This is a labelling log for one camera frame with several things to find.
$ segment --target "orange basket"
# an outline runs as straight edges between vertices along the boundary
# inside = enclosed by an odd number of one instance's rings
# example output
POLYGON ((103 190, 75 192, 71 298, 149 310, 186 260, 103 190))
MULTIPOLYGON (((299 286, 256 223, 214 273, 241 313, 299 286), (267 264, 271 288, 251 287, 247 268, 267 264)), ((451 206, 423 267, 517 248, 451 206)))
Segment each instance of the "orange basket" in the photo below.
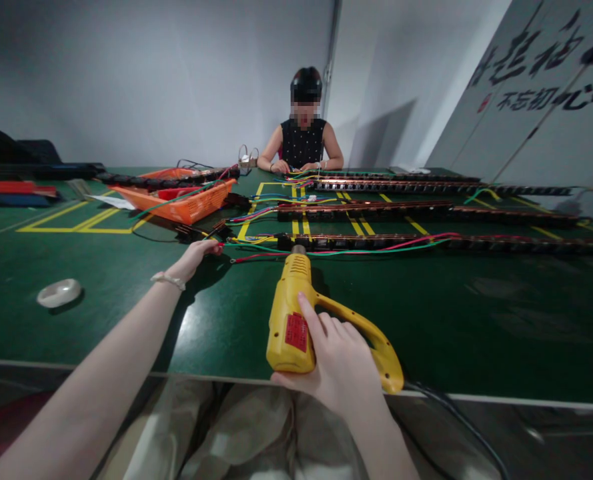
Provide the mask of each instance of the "orange basket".
MULTIPOLYGON (((191 173, 194 173, 194 171, 187 169, 167 169, 140 176, 144 178, 172 180, 179 178, 181 175, 189 175, 191 173)), ((223 201, 227 197, 227 194, 231 192, 231 188, 235 183, 235 179, 225 180, 223 183, 217 183, 212 188, 201 193, 158 207, 150 213, 166 218, 167 220, 191 225, 207 217, 210 213, 217 211, 223 205, 223 201)), ((147 189, 118 186, 110 186, 109 188, 120 193, 125 200, 140 210, 147 210, 165 203, 165 200, 148 195, 147 189)))

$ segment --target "beige pants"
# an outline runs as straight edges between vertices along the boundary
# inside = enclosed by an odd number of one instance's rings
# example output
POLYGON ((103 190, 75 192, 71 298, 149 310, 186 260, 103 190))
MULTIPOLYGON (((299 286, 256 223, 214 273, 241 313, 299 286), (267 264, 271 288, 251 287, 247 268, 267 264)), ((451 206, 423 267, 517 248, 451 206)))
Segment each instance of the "beige pants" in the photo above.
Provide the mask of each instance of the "beige pants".
POLYGON ((310 396, 281 387, 235 385, 205 441, 182 465, 201 406, 210 401, 210 383, 168 379, 112 449, 99 478, 368 478, 345 423, 310 396))

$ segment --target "black cap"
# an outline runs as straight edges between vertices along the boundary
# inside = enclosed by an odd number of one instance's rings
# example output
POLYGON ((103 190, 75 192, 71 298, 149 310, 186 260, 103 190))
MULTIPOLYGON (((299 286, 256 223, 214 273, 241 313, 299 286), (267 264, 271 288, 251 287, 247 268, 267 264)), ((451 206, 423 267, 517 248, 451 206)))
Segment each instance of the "black cap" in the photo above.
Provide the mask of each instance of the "black cap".
POLYGON ((314 67, 301 68, 289 86, 291 100, 299 103, 313 103, 321 99, 323 82, 321 74, 314 67))

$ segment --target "bracelet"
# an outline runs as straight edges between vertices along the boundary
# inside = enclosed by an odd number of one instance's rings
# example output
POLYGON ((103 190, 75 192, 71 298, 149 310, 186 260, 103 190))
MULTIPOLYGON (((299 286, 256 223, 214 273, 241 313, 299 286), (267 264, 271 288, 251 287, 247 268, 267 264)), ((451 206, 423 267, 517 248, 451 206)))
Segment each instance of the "bracelet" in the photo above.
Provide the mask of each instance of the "bracelet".
POLYGON ((155 281, 155 282, 166 281, 173 285, 176 285, 180 291, 185 291, 185 282, 184 281, 182 281, 181 279, 175 279, 173 277, 170 277, 169 275, 166 275, 165 272, 159 272, 149 280, 155 281))

